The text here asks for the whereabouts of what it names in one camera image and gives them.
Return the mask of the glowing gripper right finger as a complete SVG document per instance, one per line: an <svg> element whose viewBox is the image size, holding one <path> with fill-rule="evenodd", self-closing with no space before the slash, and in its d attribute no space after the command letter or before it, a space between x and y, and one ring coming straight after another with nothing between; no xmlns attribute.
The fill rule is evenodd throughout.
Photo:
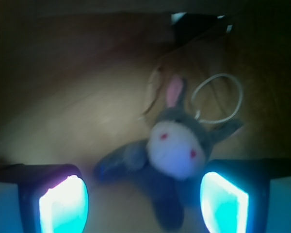
<svg viewBox="0 0 291 233"><path fill-rule="evenodd" d="M291 233L291 159L210 161L200 207L211 233Z"/></svg>

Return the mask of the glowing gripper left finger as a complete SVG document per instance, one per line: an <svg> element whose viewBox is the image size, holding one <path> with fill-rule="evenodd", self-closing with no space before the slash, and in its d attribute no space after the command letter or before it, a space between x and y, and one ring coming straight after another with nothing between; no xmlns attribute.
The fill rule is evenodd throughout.
<svg viewBox="0 0 291 233"><path fill-rule="evenodd" d="M81 233L88 208L75 165L0 165L0 233Z"/></svg>

